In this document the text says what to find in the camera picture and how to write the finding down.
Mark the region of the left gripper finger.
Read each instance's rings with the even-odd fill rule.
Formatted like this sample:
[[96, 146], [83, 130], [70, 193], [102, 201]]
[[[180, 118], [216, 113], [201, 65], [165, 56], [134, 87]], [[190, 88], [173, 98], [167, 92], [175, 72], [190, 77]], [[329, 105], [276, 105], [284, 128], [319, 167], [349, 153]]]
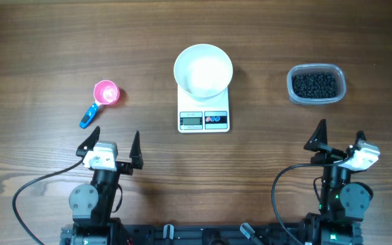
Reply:
[[85, 157], [87, 152], [93, 150], [100, 136], [100, 126], [96, 126], [94, 131], [77, 147], [76, 156]]
[[136, 131], [133, 143], [131, 146], [131, 151], [129, 153], [129, 158], [131, 159], [132, 168], [143, 169], [144, 160], [142, 156], [141, 146], [140, 146], [140, 132]]

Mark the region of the pink scoop blue handle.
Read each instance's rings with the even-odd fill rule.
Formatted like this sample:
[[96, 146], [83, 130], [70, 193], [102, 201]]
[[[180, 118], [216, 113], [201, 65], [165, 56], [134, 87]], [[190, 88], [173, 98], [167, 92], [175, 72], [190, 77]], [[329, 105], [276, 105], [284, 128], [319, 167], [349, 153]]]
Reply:
[[80, 128], [87, 128], [102, 105], [113, 105], [120, 97], [120, 89], [111, 80], [102, 80], [96, 83], [93, 89], [93, 97], [95, 102], [87, 109], [86, 113], [80, 121]]

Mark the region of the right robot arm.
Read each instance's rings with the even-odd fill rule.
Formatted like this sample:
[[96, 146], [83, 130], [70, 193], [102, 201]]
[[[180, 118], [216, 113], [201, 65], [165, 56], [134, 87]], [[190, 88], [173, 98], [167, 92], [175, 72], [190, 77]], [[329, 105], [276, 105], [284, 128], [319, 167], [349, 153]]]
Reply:
[[327, 123], [322, 119], [304, 149], [315, 153], [310, 162], [323, 166], [323, 176], [319, 213], [309, 213], [302, 220], [299, 240], [304, 244], [362, 245], [360, 222], [374, 193], [368, 185], [353, 182], [351, 176], [377, 162], [379, 148], [366, 141], [362, 131], [346, 150], [329, 146]]

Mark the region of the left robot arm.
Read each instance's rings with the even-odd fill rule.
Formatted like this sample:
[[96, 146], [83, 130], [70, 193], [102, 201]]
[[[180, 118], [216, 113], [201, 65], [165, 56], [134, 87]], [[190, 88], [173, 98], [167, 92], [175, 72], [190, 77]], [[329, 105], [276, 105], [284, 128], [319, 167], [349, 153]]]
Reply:
[[76, 156], [93, 171], [90, 183], [77, 186], [69, 196], [73, 225], [61, 229], [60, 243], [65, 245], [133, 244], [134, 240], [119, 218], [112, 218], [121, 202], [114, 207], [121, 175], [131, 176], [134, 169], [142, 169], [144, 161], [140, 148], [140, 133], [136, 132], [129, 153], [129, 162], [118, 161], [117, 144], [101, 141], [100, 128], [78, 146]]

